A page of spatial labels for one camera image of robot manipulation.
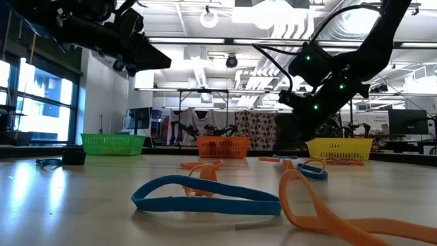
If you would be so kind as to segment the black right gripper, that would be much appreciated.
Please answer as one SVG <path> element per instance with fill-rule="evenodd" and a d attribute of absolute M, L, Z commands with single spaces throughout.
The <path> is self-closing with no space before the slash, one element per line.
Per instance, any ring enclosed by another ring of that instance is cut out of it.
<path fill-rule="evenodd" d="M 315 138 L 319 127 L 356 94 L 367 98 L 369 86 L 354 69 L 357 51 L 330 55 L 316 43 L 305 43 L 290 64 L 290 74 L 304 79 L 316 92 L 290 98 L 291 113 L 274 117 L 275 150 L 286 150 Z"/>

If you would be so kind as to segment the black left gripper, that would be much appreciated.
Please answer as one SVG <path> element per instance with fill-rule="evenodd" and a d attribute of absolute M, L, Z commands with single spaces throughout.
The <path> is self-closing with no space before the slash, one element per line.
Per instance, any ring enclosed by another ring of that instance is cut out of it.
<path fill-rule="evenodd" d="M 138 71 L 170 68 L 171 58 L 136 31 L 136 24 L 129 20 L 126 24 L 101 25 L 72 17 L 66 21 L 66 42 L 112 57 L 113 69 L 126 70 L 130 77 Z"/>

